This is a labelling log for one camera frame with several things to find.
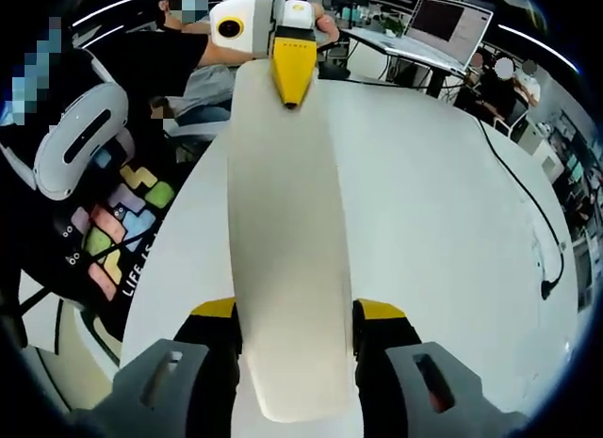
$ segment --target colorful tetris graphic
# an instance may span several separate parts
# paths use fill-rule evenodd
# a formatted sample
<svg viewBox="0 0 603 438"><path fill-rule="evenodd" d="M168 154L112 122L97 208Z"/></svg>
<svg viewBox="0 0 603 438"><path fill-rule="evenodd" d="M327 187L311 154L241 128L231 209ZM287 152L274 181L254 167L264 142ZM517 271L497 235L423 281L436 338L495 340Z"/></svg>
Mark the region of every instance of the colorful tetris graphic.
<svg viewBox="0 0 603 438"><path fill-rule="evenodd" d="M157 220L150 205L164 209L175 196L170 185L159 181L146 168L134 171L126 165L120 174L124 183L107 200L112 210L96 205L88 213L83 207L78 207L71 217L73 227L85 236L83 247L91 256L149 230ZM139 187L146 191L143 198L135 193ZM120 257L125 251L136 251L139 243L140 240L131 242L90 265L89 276L109 301L115 297L117 286L122 281Z"/></svg>

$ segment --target face mask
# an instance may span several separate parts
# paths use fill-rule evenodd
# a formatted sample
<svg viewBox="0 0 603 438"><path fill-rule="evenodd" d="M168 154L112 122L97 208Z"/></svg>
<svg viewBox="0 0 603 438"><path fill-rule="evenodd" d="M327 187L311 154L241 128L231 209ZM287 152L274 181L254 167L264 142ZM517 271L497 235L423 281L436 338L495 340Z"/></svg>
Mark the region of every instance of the face mask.
<svg viewBox="0 0 603 438"><path fill-rule="evenodd" d="M182 0L180 9L173 9L171 14L183 24L200 21L209 12L208 0Z"/></svg>

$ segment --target robot eye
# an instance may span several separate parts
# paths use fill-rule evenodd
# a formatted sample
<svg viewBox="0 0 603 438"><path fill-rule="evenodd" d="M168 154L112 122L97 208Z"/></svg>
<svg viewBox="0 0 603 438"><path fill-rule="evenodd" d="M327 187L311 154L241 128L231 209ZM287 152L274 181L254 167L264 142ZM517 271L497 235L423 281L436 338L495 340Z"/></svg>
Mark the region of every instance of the robot eye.
<svg viewBox="0 0 603 438"><path fill-rule="evenodd" d="M224 38L236 38L243 32L243 23L234 17L227 17L218 24L218 33Z"/></svg>

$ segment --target white table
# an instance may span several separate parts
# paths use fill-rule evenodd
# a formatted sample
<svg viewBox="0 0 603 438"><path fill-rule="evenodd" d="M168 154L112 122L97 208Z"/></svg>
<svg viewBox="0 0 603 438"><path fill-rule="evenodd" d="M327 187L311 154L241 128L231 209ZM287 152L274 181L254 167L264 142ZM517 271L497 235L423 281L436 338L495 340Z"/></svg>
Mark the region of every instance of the white table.
<svg viewBox="0 0 603 438"><path fill-rule="evenodd" d="M529 412L559 376L577 323L570 236L545 174L487 127L567 244L565 272L547 301L531 246L535 233L553 279L559 257L552 237L474 118L406 89L329 81L328 91L353 296L398 306L423 341L440 343L481 376L499 409ZM233 296L226 156L218 137L159 231L130 310L122 365L157 339L173 338L199 304ZM234 436L283 436L283 427L286 436L362 436L358 404L321 424L270 423L259 415L246 370L242 377Z"/></svg>
<svg viewBox="0 0 603 438"><path fill-rule="evenodd" d="M341 29L341 32L388 57L403 58L427 66L432 78L427 94L438 97L447 74L464 76L464 66L453 57L428 44L404 37L392 38L366 28Z"/></svg>

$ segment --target camera lens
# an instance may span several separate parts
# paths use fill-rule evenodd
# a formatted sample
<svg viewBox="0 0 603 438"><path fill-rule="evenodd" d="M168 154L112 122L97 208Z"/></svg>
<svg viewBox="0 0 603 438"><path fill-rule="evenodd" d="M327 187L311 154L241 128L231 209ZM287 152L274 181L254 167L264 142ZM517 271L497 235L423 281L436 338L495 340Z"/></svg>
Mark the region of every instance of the camera lens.
<svg viewBox="0 0 603 438"><path fill-rule="evenodd" d="M241 32L241 24L237 21L224 21L218 25L218 32L224 38L234 38Z"/></svg>

